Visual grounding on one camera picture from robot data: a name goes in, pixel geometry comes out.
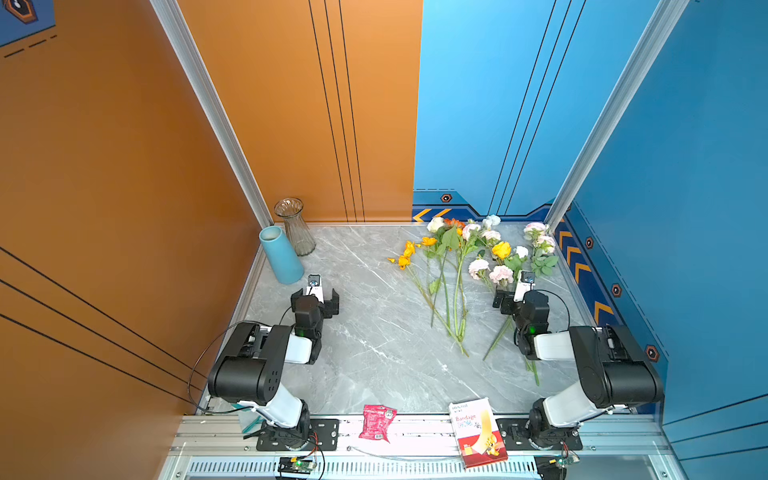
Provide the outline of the orange gerbera flower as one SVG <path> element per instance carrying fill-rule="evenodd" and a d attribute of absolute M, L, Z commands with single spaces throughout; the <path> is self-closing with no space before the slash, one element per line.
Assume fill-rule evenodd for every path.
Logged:
<path fill-rule="evenodd" d="M 466 224 L 448 219 L 441 227 L 439 252 L 442 253 L 442 286 L 445 306 L 444 324 L 450 337 L 463 346 L 465 314 L 459 305 L 462 296 L 462 268 L 466 257 Z"/>

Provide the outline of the white ranunculus spray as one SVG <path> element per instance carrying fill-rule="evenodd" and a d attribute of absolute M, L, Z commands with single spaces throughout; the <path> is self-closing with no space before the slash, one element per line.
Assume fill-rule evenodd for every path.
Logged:
<path fill-rule="evenodd" d="M 468 316 L 463 276 L 468 272 L 469 264 L 472 262 L 470 257 L 473 254 L 480 253 L 484 248 L 500 241 L 500 237 L 490 235 L 491 232 L 496 233 L 494 228 L 497 225 L 495 217 L 491 216 L 486 217 L 480 223 L 453 221 L 450 228 L 446 230 L 447 237 L 444 241 L 447 248 L 455 255 L 456 260 L 453 295 L 454 333 L 460 341 L 463 341 L 465 337 Z"/>

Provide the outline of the teal ceramic vase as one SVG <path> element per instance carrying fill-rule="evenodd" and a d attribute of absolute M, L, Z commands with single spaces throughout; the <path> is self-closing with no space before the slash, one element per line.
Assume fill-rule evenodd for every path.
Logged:
<path fill-rule="evenodd" d="M 279 283 L 288 285 L 302 279 L 303 265 L 282 228 L 276 225 L 265 227 L 260 231 L 259 239 Z"/>

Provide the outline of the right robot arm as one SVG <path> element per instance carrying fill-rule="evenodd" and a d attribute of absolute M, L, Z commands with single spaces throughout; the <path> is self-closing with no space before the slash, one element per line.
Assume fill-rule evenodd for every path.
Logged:
<path fill-rule="evenodd" d="M 536 400 L 521 428 L 536 449 L 578 449 L 579 428 L 617 408 L 653 404 L 664 396 L 660 375 L 626 326 L 570 326 L 549 330 L 549 297 L 529 290 L 520 300 L 497 289 L 492 306 L 506 317 L 499 335 L 513 341 L 534 367 L 537 362 L 574 361 L 578 380 Z"/>

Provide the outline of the yellow orange poppy spray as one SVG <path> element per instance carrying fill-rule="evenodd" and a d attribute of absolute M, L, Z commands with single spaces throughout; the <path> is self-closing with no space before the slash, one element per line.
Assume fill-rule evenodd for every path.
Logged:
<path fill-rule="evenodd" d="M 437 265 L 436 265 L 436 262 L 432 260 L 430 262 L 430 269 L 427 269 L 427 256 L 426 256 L 427 248 L 422 244 L 423 238 L 421 239 L 420 242 L 415 242 L 413 240 L 406 240 L 404 242 L 402 251 L 397 256 L 388 258 L 388 261 L 394 266 L 396 266 L 401 272 L 403 272 L 407 276 L 407 278 L 415 286 L 416 290 L 418 291 L 422 299 L 425 301 L 427 307 L 432 313 L 432 310 L 430 308 L 431 301 L 430 301 L 430 294 L 428 291 L 428 283 L 429 283 L 429 277 L 437 272 Z M 447 336 L 451 338 L 444 324 L 444 317 L 445 317 L 445 306 L 444 306 L 443 286 L 442 286 L 442 277 L 441 277 L 440 289 L 439 289 L 437 300 L 436 300 L 436 314 L 435 314 L 434 321 L 437 321 L 445 329 Z M 465 337 L 463 340 L 463 346 L 458 345 L 452 338 L 451 339 L 458 346 L 459 352 L 463 356 L 469 357 L 470 354 L 464 345 Z"/>

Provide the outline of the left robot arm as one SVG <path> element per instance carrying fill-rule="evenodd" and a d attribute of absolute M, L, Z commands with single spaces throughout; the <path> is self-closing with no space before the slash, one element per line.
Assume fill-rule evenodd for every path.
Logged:
<path fill-rule="evenodd" d="M 311 424 L 306 401 L 282 384 L 287 364 L 312 365 L 322 350 L 324 321 L 337 315 L 340 296 L 335 289 L 308 286 L 291 295 L 292 325 L 237 324 L 208 376 L 208 391 L 235 407 L 262 418 L 261 426 L 246 428 L 245 439 L 256 438 L 260 450 L 301 450 L 322 446 Z"/>

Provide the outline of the white rose flower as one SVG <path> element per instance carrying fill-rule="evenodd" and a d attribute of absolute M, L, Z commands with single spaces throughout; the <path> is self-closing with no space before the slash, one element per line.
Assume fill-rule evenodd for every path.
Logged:
<path fill-rule="evenodd" d="M 434 217 L 427 225 L 427 230 L 430 234 L 429 237 L 424 237 L 422 244 L 427 248 L 427 269 L 430 269 L 430 262 L 434 260 L 437 265 L 437 272 L 429 277 L 428 291 L 430 294 L 430 308 L 432 310 L 430 317 L 430 325 L 434 325 L 434 318 L 436 314 L 436 300 L 440 289 L 442 268 L 441 254 L 439 248 L 441 245 L 441 238 L 446 229 L 446 221 L 443 217 Z"/>

